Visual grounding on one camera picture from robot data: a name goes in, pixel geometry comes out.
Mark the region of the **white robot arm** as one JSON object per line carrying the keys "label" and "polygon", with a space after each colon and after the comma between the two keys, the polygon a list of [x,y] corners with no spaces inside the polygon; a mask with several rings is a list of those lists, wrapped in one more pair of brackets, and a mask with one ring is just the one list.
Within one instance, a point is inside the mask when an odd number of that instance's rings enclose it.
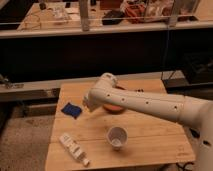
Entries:
{"label": "white robot arm", "polygon": [[87,91],[83,104],[90,112],[103,104],[121,106],[195,129],[200,134],[194,171],[213,171],[213,101],[184,95],[117,89],[111,73],[102,74]]}

